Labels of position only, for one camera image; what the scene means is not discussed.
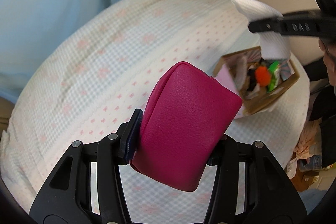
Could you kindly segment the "person's right hand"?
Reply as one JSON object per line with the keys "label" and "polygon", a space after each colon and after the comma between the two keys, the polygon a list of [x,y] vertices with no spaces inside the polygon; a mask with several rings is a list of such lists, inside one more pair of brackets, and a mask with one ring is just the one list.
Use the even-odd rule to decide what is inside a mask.
{"label": "person's right hand", "polygon": [[327,42],[326,40],[320,39],[319,47],[323,52],[323,62],[327,68],[329,83],[335,88],[335,42]]}

